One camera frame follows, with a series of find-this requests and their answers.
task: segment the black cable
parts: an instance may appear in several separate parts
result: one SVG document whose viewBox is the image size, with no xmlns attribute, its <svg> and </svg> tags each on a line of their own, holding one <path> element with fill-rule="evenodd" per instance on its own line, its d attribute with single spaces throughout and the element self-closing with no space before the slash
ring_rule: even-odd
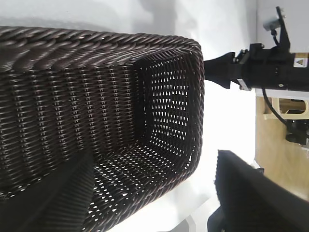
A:
<svg viewBox="0 0 309 232">
<path fill-rule="evenodd" d="M 263 92 L 263 97 L 264 97 L 264 100 L 266 102 L 266 105 L 269 107 L 269 109 L 272 111 L 272 113 L 280 120 L 280 122 L 282 122 L 285 126 L 286 126 L 286 129 L 292 133 L 292 134 L 295 134 L 295 135 L 298 135 L 298 136 L 305 136 L 306 138 L 309 138 L 309 135 L 307 135 L 307 133 L 304 133 L 300 130 L 297 130 L 295 128 L 293 128 L 286 120 L 284 120 L 279 114 L 278 112 L 274 109 L 274 107 L 272 106 L 272 104 L 270 103 L 268 97 L 267 97 L 267 94 L 266 94 L 266 90 L 265 88 L 262 88 L 262 92 Z"/>
<path fill-rule="evenodd" d="M 275 44 L 276 44 L 277 46 L 279 46 L 279 41 L 278 41 L 278 39 L 277 39 L 276 36 L 274 36 L 274 42 L 275 42 Z"/>
<path fill-rule="evenodd" d="M 274 39 L 276 46 L 279 46 L 279 41 L 277 39 L 277 34 L 278 34 L 277 31 L 275 29 L 272 29 L 270 32 L 271 32 L 271 35 Z"/>
</svg>

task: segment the woven basket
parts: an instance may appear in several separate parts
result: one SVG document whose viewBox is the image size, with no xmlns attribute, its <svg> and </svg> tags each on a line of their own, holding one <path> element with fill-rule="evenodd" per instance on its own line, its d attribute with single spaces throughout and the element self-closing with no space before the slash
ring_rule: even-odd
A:
<svg viewBox="0 0 309 232">
<path fill-rule="evenodd" d="M 193 173 L 203 106 L 192 39 L 0 27 L 0 203 L 90 149 L 83 230 L 106 231 Z"/>
</svg>

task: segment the warning label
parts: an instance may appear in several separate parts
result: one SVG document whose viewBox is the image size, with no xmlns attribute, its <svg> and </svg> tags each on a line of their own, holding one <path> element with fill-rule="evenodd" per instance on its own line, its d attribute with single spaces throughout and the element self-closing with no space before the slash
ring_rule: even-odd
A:
<svg viewBox="0 0 309 232">
<path fill-rule="evenodd" d="M 309 53 L 295 53 L 294 67 L 306 68 L 308 67 Z"/>
</svg>

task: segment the white backdrop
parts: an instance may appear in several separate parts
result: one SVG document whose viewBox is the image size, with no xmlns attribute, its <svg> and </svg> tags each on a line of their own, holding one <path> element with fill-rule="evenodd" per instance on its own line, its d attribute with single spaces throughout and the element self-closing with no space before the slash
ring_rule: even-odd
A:
<svg viewBox="0 0 309 232">
<path fill-rule="evenodd" d="M 3 26 L 176 34 L 200 42 L 204 59 L 249 47 L 256 0 L 0 0 Z M 204 145 L 197 171 L 111 232 L 169 231 L 215 194 L 218 149 L 255 155 L 255 94 L 205 83 Z"/>
</svg>

